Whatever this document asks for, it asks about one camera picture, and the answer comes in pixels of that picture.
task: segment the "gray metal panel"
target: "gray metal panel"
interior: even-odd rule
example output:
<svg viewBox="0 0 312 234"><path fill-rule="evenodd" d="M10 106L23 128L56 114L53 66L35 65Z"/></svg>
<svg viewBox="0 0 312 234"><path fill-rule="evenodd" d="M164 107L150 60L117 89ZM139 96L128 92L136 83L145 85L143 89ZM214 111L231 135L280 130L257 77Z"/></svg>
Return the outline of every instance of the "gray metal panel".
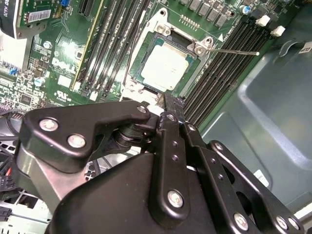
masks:
<svg viewBox="0 0 312 234"><path fill-rule="evenodd" d="M284 40L312 40L305 20L312 22L311 6ZM278 52L262 58L202 135L224 143L251 172L260 169L268 188L295 212L312 202L312 52L291 49L274 61Z"/></svg>

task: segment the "black plastic arm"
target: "black plastic arm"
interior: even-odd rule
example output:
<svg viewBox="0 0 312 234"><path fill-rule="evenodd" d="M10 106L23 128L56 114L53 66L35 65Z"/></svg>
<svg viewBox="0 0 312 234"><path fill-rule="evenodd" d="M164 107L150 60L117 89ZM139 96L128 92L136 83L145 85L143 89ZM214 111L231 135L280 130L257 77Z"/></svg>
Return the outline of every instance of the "black plastic arm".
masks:
<svg viewBox="0 0 312 234"><path fill-rule="evenodd" d="M76 173L83 170L96 150L96 140L100 142L97 147L104 148L120 125L146 123L149 118L148 109L136 101L38 109L26 114L19 137L28 152L61 172ZM54 120L57 129L42 129L39 123L43 119ZM85 145L72 147L68 143L71 135L83 137Z"/></svg>

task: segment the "white connector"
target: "white connector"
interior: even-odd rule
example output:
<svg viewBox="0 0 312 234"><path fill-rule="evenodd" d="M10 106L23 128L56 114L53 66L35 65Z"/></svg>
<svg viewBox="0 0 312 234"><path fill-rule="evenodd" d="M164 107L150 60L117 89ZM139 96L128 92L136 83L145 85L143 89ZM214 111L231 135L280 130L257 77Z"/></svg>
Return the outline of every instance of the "white connector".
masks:
<svg viewBox="0 0 312 234"><path fill-rule="evenodd" d="M275 37L280 37L285 31L285 28L283 26L278 26L273 31L271 31L271 35Z"/></svg>
<svg viewBox="0 0 312 234"><path fill-rule="evenodd" d="M265 27L267 26L269 21L270 21L270 17L268 17L267 15L264 15L260 19L257 19L255 23L261 27Z"/></svg>

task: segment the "motherboard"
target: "motherboard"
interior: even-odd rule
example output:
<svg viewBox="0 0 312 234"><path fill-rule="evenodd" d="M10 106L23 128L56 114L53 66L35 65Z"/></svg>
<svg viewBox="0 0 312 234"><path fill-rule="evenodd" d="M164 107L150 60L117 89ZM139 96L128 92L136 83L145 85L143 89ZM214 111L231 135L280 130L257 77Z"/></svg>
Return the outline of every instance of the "motherboard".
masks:
<svg viewBox="0 0 312 234"><path fill-rule="evenodd" d="M184 100L196 126L300 9L295 0L16 0L17 12L5 13L7 2L0 4L2 110L155 104L167 92ZM11 33L3 28L8 14Z"/></svg>

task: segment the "chip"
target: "chip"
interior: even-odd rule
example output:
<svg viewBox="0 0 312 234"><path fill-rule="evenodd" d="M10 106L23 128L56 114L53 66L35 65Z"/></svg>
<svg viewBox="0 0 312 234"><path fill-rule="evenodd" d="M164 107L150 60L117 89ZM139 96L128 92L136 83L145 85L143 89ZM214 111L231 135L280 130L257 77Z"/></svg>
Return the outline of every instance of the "chip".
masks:
<svg viewBox="0 0 312 234"><path fill-rule="evenodd" d="M201 6L201 9L199 10L198 14L200 14L201 16L205 16L208 13L209 9L210 9L210 6L204 3Z"/></svg>
<svg viewBox="0 0 312 234"><path fill-rule="evenodd" d="M218 13L216 10L213 9L213 10L210 12L210 14L208 15L207 20L214 21L215 18L218 16L218 14L219 14L219 13Z"/></svg>
<svg viewBox="0 0 312 234"><path fill-rule="evenodd" d="M218 26L219 28L222 27L224 25L224 23L226 22L227 18L224 15L219 15L217 21L216 21L216 26Z"/></svg>
<svg viewBox="0 0 312 234"><path fill-rule="evenodd" d="M31 97L30 96L27 96L25 94L22 94L20 96L20 100L19 100L21 103L25 104L25 105L28 105L30 106L30 103L31 103Z"/></svg>

